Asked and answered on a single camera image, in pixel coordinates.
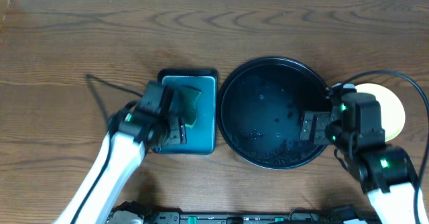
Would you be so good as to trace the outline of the green and yellow sponge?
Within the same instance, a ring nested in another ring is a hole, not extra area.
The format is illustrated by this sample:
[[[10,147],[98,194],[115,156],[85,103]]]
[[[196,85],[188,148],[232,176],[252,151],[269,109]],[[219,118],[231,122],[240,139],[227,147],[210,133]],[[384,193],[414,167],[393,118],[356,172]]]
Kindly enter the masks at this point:
[[[184,86],[175,86],[173,90],[170,112],[172,115],[181,117],[186,127],[193,128],[198,117],[196,104],[201,92]]]

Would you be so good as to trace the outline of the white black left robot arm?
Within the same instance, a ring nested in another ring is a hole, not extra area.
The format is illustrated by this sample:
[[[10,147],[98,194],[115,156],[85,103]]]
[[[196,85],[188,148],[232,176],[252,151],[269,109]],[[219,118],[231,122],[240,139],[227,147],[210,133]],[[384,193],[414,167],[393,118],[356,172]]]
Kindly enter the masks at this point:
[[[181,117],[118,111],[108,121],[93,166],[55,223],[104,223],[150,149],[185,143],[186,128]]]

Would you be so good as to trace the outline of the yellow plate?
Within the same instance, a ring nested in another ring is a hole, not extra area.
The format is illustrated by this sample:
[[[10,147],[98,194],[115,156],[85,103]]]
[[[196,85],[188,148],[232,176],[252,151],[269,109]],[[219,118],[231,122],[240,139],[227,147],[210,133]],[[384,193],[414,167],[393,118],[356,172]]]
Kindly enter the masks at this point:
[[[369,93],[375,96],[381,106],[381,125],[385,130],[388,142],[397,137],[406,122],[406,113],[402,102],[395,93],[386,87],[373,83],[363,83],[356,87],[358,93]]]

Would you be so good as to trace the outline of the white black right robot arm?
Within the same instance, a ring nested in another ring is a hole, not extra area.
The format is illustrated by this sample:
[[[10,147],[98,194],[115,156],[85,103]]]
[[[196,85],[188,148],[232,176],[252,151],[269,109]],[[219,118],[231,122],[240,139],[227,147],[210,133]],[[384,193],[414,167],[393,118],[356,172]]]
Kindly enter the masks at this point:
[[[382,223],[427,223],[420,176],[409,155],[385,141],[378,110],[307,111],[300,138],[335,146],[341,166],[360,184]]]

